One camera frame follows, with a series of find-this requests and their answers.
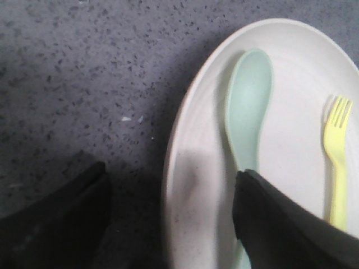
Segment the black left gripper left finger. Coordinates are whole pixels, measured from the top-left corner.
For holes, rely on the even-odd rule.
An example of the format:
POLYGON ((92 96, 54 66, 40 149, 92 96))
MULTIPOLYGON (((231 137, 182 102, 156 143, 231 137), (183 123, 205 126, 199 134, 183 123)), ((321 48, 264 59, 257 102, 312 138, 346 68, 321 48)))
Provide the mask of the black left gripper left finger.
POLYGON ((105 164, 96 162, 56 192, 1 219, 1 268, 90 268, 111 203, 105 164))

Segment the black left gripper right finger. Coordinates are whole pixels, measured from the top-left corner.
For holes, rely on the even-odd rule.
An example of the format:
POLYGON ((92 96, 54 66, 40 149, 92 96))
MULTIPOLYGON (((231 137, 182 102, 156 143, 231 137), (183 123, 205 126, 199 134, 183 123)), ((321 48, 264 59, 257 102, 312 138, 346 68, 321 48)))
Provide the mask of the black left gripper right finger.
POLYGON ((237 173, 234 229, 251 268, 358 268, 358 239, 328 224, 254 170, 237 173))

